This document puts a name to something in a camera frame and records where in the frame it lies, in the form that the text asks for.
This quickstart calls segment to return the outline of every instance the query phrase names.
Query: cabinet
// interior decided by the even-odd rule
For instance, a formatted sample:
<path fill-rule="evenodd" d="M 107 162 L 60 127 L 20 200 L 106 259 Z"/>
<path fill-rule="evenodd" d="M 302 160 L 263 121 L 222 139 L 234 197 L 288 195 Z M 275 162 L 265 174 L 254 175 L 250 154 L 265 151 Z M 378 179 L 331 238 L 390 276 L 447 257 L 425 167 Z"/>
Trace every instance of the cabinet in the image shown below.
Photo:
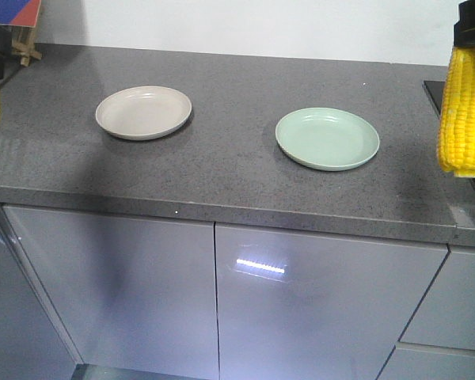
<path fill-rule="evenodd" d="M 475 350 L 475 249 L 452 249 L 402 341 Z"/>
<path fill-rule="evenodd" d="M 212 223 L 4 210 L 84 363 L 218 378 Z"/>
<path fill-rule="evenodd" d="M 375 379 L 447 248 L 216 226 L 222 380 Z"/>
<path fill-rule="evenodd" d="M 0 379 L 69 380 L 74 368 L 0 234 Z"/>
<path fill-rule="evenodd" d="M 397 348 L 379 380 L 475 380 L 475 355 Z"/>

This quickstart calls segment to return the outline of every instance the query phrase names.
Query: floor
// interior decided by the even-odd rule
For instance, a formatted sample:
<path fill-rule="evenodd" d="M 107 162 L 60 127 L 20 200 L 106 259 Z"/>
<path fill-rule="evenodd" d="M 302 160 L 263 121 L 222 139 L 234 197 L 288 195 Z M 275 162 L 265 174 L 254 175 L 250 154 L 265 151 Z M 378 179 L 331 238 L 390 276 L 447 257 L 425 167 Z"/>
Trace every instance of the floor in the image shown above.
<path fill-rule="evenodd" d="M 71 380 L 198 380 L 140 370 L 121 370 L 89 364 L 78 365 Z"/>

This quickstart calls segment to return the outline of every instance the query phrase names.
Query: drawer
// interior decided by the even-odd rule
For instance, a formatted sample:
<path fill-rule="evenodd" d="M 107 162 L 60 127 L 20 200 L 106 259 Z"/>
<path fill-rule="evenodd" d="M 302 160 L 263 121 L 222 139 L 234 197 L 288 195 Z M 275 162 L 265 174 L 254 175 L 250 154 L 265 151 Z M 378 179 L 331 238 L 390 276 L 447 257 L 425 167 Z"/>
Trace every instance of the drawer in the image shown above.
<path fill-rule="evenodd" d="M 378 380 L 475 380 L 475 355 L 397 347 Z"/>
<path fill-rule="evenodd" d="M 401 341 L 475 350 L 475 249 L 453 249 Z"/>

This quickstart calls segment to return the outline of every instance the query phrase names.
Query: corn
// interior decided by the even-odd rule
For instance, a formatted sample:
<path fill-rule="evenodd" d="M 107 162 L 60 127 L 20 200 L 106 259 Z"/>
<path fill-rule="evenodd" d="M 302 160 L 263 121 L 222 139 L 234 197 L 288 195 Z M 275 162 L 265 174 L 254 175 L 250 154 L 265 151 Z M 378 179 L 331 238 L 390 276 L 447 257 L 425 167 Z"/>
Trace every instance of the corn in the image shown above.
<path fill-rule="evenodd" d="M 475 177 L 475 47 L 454 47 L 443 90 L 438 160 L 456 177 Z"/>

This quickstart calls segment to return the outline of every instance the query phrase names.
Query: cabinet door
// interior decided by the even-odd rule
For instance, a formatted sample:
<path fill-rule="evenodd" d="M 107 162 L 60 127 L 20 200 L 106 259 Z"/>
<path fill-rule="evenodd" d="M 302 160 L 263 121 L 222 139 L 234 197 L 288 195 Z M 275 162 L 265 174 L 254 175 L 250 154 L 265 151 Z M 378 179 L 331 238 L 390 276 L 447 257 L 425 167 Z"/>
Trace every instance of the cabinet door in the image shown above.
<path fill-rule="evenodd" d="M 378 380 L 475 380 L 475 355 L 397 348 Z"/>
<path fill-rule="evenodd" d="M 222 380 L 371 380 L 445 247 L 216 227 Z"/>
<path fill-rule="evenodd" d="M 402 340 L 475 350 L 475 249 L 453 249 Z"/>
<path fill-rule="evenodd" d="M 74 368 L 0 234 L 0 379 L 68 380 Z"/>
<path fill-rule="evenodd" d="M 218 377 L 212 224 L 5 209 L 85 363 Z"/>

